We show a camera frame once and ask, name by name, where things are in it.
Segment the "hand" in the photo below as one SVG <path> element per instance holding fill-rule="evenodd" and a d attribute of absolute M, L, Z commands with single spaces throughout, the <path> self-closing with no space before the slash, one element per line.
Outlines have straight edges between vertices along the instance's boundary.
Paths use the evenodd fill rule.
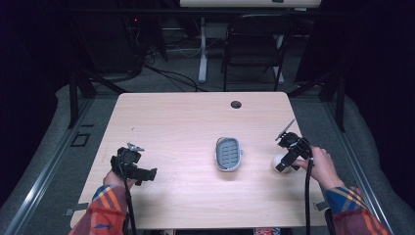
<path fill-rule="evenodd" d="M 326 150 L 318 147 L 311 147 L 312 156 L 314 158 L 314 167 L 311 170 L 311 177 L 317 180 L 325 189 L 336 187 L 345 187 L 336 173 L 335 165 L 332 157 Z M 307 169 L 309 160 L 295 160 L 293 165 L 298 165 L 303 169 Z"/>
<path fill-rule="evenodd" d="M 128 188 L 130 189 L 136 182 L 137 180 L 135 179 L 127 179 L 127 185 Z M 118 175 L 116 175 L 112 170 L 110 170 L 110 172 L 107 173 L 107 176 L 105 176 L 105 178 L 103 179 L 103 184 L 104 185 L 116 185 L 116 186 L 121 186 L 124 187 L 124 181 L 118 177 Z"/>

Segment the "dark background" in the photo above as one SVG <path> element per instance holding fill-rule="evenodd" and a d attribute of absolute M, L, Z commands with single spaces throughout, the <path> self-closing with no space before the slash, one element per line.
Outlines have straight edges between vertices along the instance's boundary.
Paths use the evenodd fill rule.
<path fill-rule="evenodd" d="M 415 134 L 412 97 L 415 93 L 415 16 L 411 12 L 415 6 L 412 1 L 404 0 L 390 4 L 387 4 L 390 1 L 371 1 L 364 6 L 359 2 L 325 0 L 322 10 L 366 9 L 374 14 L 371 16 L 378 16 L 367 28 L 370 33 L 363 37 L 361 48 L 347 70 L 346 94 L 357 104 L 372 131 L 381 168 L 393 190 L 415 209 L 415 186 L 411 183 L 415 177 L 411 149 Z M 87 24 L 76 27 L 82 19 L 70 19 L 74 23 L 70 24 L 65 16 L 45 14 L 34 0 L 0 4 L 3 188 L 0 204 L 3 205 L 49 126 L 57 106 L 55 92 L 69 83 L 74 66 L 112 72 L 140 68 L 132 63 L 137 59 L 137 48 L 128 44 L 122 25 L 111 23 L 108 18 L 97 18 L 99 26 L 110 26 L 107 26 L 108 34 L 101 36 L 103 44 L 96 48 L 97 44 L 87 46 L 79 38 L 79 35 L 85 39 L 88 34 L 94 34 L 95 28 L 94 25 L 88 28 Z M 315 79 L 335 68 L 349 41 L 361 36 L 361 25 L 355 21 L 316 22 L 297 81 Z M 110 60 L 113 52 L 100 50 L 109 47 L 108 41 L 122 48 L 120 53 L 125 55 L 125 61 Z M 103 53 L 97 57 L 101 58 L 99 62 L 91 58 L 95 51 Z"/>

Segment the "chair leg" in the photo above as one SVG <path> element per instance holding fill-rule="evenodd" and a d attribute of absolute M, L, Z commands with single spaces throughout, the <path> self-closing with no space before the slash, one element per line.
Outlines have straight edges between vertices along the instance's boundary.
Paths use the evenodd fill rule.
<path fill-rule="evenodd" d="M 277 91 L 277 89 L 278 89 L 278 82 L 280 81 L 280 76 L 281 76 L 281 70 L 282 69 L 283 69 L 283 64 L 280 63 L 280 65 L 278 66 L 277 77 L 275 77 L 274 91 Z"/>
<path fill-rule="evenodd" d="M 226 92 L 226 82 L 227 82 L 227 77 L 228 76 L 228 66 L 223 63 L 223 91 Z"/>

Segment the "gray floor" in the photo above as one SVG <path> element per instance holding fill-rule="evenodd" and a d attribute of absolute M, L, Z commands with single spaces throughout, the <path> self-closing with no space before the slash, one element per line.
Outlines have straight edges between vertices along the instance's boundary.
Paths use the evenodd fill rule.
<path fill-rule="evenodd" d="M 280 91 L 289 92 L 296 88 L 293 84 L 305 38 L 291 40 L 283 68 L 285 83 Z M 186 51 L 186 55 L 195 51 Z M 200 54 L 193 57 L 181 52 L 168 52 L 165 62 L 156 55 L 149 59 L 153 67 L 185 74 L 197 81 Z M 207 82 L 200 88 L 208 91 L 221 91 L 220 73 L 221 49 L 208 50 Z M 231 79 L 255 78 L 270 81 L 272 74 L 259 70 L 231 70 Z M 192 92 L 194 89 L 143 69 L 142 73 L 117 85 L 131 92 Z M 116 94 L 101 84 L 94 84 L 98 95 L 93 100 L 80 97 L 81 119 L 72 130 L 69 124 L 69 89 L 64 87 L 57 96 L 59 107 L 42 144 L 22 180 L 0 211 L 1 234 L 66 234 L 69 232 L 70 216 L 64 215 L 73 209 L 86 180 L 92 161 L 98 150 L 116 101 Z M 229 85 L 230 91 L 260 90 L 270 91 L 272 84 Z M 291 99 L 301 133 L 312 145 L 321 146 L 332 154 L 339 176 L 347 185 L 362 186 L 365 198 L 374 212 L 386 222 L 394 234 L 413 234 L 415 214 L 391 189 L 379 169 L 376 144 L 354 103 L 346 99 L 346 133 L 340 133 L 333 124 L 331 104 L 320 103 L 317 99 L 319 87 L 315 87 L 301 97 Z M 76 133 L 89 134 L 85 147 L 71 147 Z M 303 228 L 295 228 L 295 234 L 304 234 Z M 326 227 L 312 229 L 312 234 L 328 234 Z"/>

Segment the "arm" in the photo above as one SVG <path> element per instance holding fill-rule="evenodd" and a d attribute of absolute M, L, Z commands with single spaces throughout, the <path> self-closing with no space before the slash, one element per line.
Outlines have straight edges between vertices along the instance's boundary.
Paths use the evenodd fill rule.
<path fill-rule="evenodd" d="M 135 180 L 128 180 L 131 188 Z M 72 234 L 122 234 L 127 203 L 122 179 L 110 171 L 95 193 L 86 214 L 70 231 Z"/>
<path fill-rule="evenodd" d="M 324 149 L 312 147 L 314 167 L 311 176 L 326 190 L 326 200 L 333 213 L 336 234 L 391 234 L 367 210 L 360 190 L 347 188 L 336 173 L 333 160 Z M 308 160 L 296 160 L 294 165 L 306 169 Z"/>

